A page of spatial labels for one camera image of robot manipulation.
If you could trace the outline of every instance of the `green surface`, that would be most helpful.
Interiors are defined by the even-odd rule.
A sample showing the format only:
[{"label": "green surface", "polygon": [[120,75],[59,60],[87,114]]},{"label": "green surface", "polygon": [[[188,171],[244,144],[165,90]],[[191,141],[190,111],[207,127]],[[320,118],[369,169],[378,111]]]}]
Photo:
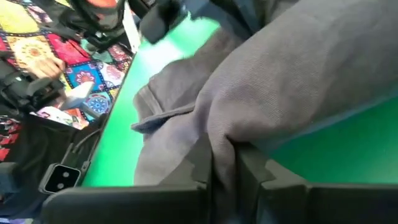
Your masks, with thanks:
[{"label": "green surface", "polygon": [[218,24],[186,19],[156,45],[143,42],[114,104],[109,121],[96,149],[84,186],[130,186],[142,148],[142,135],[130,129],[138,122],[132,99],[149,78],[168,63],[191,56]]},{"label": "green surface", "polygon": [[[129,186],[142,147],[135,93],[169,62],[192,55],[218,27],[184,21],[157,45],[144,42],[118,96],[85,186]],[[284,144],[273,158],[314,182],[397,183],[398,99]]]},{"label": "green surface", "polygon": [[313,182],[398,183],[398,98],[288,142],[274,158]]}]

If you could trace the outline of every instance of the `red fabric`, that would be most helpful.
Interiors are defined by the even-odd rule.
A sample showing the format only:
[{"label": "red fabric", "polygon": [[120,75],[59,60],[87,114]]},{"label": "red fabric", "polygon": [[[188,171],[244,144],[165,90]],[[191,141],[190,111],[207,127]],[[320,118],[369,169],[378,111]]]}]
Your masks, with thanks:
[{"label": "red fabric", "polygon": [[4,41],[0,41],[0,50],[1,51],[7,50],[7,47],[6,47],[5,43],[4,43]]},{"label": "red fabric", "polygon": [[54,46],[55,51],[61,60],[65,61],[69,65],[76,63],[90,61],[90,55],[88,55],[78,44],[72,40],[68,40],[63,43],[61,38],[55,34],[49,34],[48,38],[50,43]]},{"label": "red fabric", "polygon": [[87,1],[96,7],[107,7],[107,8],[116,7],[115,0],[87,0]]},{"label": "red fabric", "polygon": [[0,148],[0,161],[4,161],[10,149]]}]

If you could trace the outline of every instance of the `black cable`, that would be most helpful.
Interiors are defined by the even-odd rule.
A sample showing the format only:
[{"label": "black cable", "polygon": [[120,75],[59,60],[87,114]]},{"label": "black cable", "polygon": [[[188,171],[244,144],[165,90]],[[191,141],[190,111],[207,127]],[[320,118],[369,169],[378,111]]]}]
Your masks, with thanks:
[{"label": "black cable", "polygon": [[91,137],[93,137],[95,134],[99,133],[101,130],[97,129],[93,131],[92,133],[89,133],[86,137],[84,137],[82,140],[80,140],[75,147],[73,147],[72,153],[77,153],[79,148],[81,147],[82,144],[84,144],[87,140],[89,140]]},{"label": "black cable", "polygon": [[63,158],[61,160],[61,164],[65,164],[65,161],[67,160],[67,157],[68,157],[69,153],[72,151],[72,149],[73,149],[73,143],[70,143],[65,155],[63,156]]},{"label": "black cable", "polygon": [[[65,128],[65,129],[55,129],[55,128],[51,128],[51,127],[49,127],[49,126],[47,126],[47,125],[43,125],[43,126],[41,126],[41,127],[45,128],[45,129],[49,129],[49,130],[51,130],[51,131],[53,131],[53,132],[55,132],[55,133],[64,133],[64,132],[69,132],[69,131],[70,131],[69,126],[67,126],[68,129],[67,129],[67,128]],[[27,169],[30,168],[32,165],[34,165],[36,162],[42,161],[43,157],[46,156],[47,151],[48,151],[48,150],[51,150],[51,149],[48,149],[48,147],[49,147],[49,140],[48,140],[48,138],[46,138],[46,136],[44,136],[43,142],[44,142],[44,143],[40,142],[40,145],[42,145],[42,146],[40,146],[40,147],[41,147],[41,148],[44,148],[45,150],[43,150],[42,153],[40,153],[38,156],[36,156],[36,159],[34,159],[34,160],[32,160],[32,161],[29,161],[29,163],[27,163],[27,165],[24,166],[24,169],[23,169],[23,170],[27,170]]]},{"label": "black cable", "polygon": [[93,157],[94,152],[95,152],[95,148],[94,148],[94,150],[90,150],[90,153],[88,154],[88,157],[87,157],[87,162],[91,162],[91,158]]},{"label": "black cable", "polygon": [[[61,13],[60,17],[58,18],[58,21],[60,21],[65,26],[68,26],[68,24],[70,24],[70,25],[76,26],[78,29],[83,29],[83,30],[86,29],[84,27],[80,27],[79,25],[76,25],[73,21],[71,21],[71,18],[73,18],[73,14],[76,13],[78,17],[80,17],[81,19],[85,20],[85,23],[87,23],[89,25],[92,25],[93,21],[91,19],[87,20],[87,17],[89,17],[88,15],[82,16],[81,13],[79,13],[79,12],[82,12],[82,11],[87,11],[88,9],[91,9],[91,7],[90,6],[85,6],[84,3],[81,2],[81,1],[79,1],[79,3],[76,3],[74,1],[69,1],[69,2],[72,5],[81,4],[81,8],[80,8],[81,10],[79,10],[79,9],[78,10],[74,10],[74,11],[73,10],[70,10],[70,11],[69,10],[65,10],[64,12]],[[118,12],[118,13],[121,13],[123,15],[121,17],[118,17],[118,24],[115,27],[113,27],[112,29],[110,29],[112,32],[115,31],[116,29],[122,29],[123,18],[124,18],[124,4],[123,4],[124,2],[125,2],[125,0],[118,1],[117,6],[114,9],[111,10],[111,12]],[[95,35],[94,34],[95,32],[93,32],[94,30],[95,30],[95,32],[97,32],[98,30],[101,31],[101,29],[92,29],[92,28],[87,30],[87,31],[89,33]],[[70,40],[67,40],[66,42],[69,43],[75,50],[77,50],[80,55],[82,55],[83,57],[86,57],[86,54],[83,53],[79,47],[75,46],[74,42],[71,42]],[[130,49],[128,49],[126,46],[124,46],[122,43],[120,43],[120,41],[117,41],[115,44],[118,44],[122,49],[124,49],[124,51],[126,52],[126,54],[128,56],[132,55],[132,52],[130,51]]]}]

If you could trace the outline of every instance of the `black plastic frame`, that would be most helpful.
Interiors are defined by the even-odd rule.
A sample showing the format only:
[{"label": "black plastic frame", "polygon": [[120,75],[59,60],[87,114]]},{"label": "black plastic frame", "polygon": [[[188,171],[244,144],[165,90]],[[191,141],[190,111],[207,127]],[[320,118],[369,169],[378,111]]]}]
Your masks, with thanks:
[{"label": "black plastic frame", "polygon": [[187,12],[190,13],[193,20],[202,17],[216,20],[223,29],[242,39],[248,39],[253,35],[249,27],[245,26],[244,21],[232,16],[210,0],[166,0],[162,4],[156,4],[142,18],[140,31],[150,43],[154,44],[182,22],[186,18]]},{"label": "black plastic frame", "polygon": [[39,191],[42,192],[43,194],[54,194],[54,193],[60,191],[60,190],[49,190],[50,185],[52,184],[51,183],[52,179],[62,178],[59,175],[57,176],[56,174],[54,174],[58,167],[63,167],[63,169],[69,170],[70,172],[77,172],[78,175],[73,179],[73,184],[71,187],[76,187],[77,184],[79,183],[79,180],[81,177],[81,170],[72,168],[72,167],[68,167],[68,166],[65,166],[62,164],[51,164],[39,184]]},{"label": "black plastic frame", "polygon": [[[124,3],[126,2],[126,0],[118,1],[117,6],[114,9],[101,9],[82,0],[68,0],[68,2],[87,24],[89,24],[99,32],[113,32],[115,30],[123,28]],[[115,27],[105,28],[101,26],[97,21],[95,13],[109,14],[112,12],[118,12],[119,14],[121,14],[121,16],[118,17],[118,22]]]},{"label": "black plastic frame", "polygon": [[46,224],[210,223],[211,146],[207,136],[159,185],[72,188],[43,205]]},{"label": "black plastic frame", "polygon": [[312,183],[250,144],[236,152],[245,223],[398,223],[398,185]]},{"label": "black plastic frame", "polygon": [[61,81],[20,72],[6,60],[9,56],[10,52],[0,52],[0,68],[5,72],[1,78],[0,94],[17,113],[36,112],[60,96]]},{"label": "black plastic frame", "polygon": [[144,16],[149,12],[152,6],[148,6],[143,0],[127,0],[130,9],[134,11],[134,13],[140,18],[144,18]]}]

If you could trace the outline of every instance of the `colorful patterned fabric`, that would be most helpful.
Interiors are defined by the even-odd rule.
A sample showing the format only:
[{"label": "colorful patterned fabric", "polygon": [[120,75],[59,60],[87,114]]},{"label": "colorful patterned fabric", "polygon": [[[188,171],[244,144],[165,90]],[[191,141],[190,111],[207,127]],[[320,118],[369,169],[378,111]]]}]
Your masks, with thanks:
[{"label": "colorful patterned fabric", "polygon": [[[54,55],[67,65],[61,77],[66,91],[83,82],[93,81],[93,94],[86,104],[98,113],[110,110],[131,63],[130,56],[114,45],[107,52],[90,57],[76,42],[62,42],[58,35],[40,29],[39,23],[50,22],[51,19],[30,0],[0,0],[0,5],[0,50],[14,52],[9,59],[11,63],[25,69],[28,61],[35,57]],[[80,113],[86,120],[92,119]]]}]

